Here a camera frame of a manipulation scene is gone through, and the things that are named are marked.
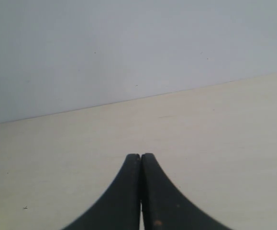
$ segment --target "gray wall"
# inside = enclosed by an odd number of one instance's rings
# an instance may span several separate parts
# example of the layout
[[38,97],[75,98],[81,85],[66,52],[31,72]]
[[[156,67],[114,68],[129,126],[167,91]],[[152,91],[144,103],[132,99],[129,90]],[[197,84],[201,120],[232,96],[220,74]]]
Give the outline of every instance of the gray wall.
[[0,0],[0,122],[277,72],[277,1]]

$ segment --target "white wall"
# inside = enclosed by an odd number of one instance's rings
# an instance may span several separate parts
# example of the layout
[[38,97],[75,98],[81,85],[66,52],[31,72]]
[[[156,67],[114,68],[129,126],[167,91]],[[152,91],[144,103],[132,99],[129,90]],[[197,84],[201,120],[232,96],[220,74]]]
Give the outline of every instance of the white wall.
[[0,0],[0,122],[277,72],[277,1]]

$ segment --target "light wood surface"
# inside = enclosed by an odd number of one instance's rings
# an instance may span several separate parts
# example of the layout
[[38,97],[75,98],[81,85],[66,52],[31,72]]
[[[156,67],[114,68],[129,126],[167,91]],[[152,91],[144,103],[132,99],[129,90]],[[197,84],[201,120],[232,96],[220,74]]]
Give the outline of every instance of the light wood surface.
[[0,124],[0,230],[61,229],[145,152],[230,228],[277,230],[277,74]]

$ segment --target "wooden table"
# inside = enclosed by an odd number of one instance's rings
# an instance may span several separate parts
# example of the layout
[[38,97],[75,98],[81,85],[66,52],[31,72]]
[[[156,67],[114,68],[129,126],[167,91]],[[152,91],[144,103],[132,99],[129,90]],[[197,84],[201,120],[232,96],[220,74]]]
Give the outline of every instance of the wooden table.
[[277,230],[277,74],[0,124],[0,230],[61,229],[145,152],[230,228]]

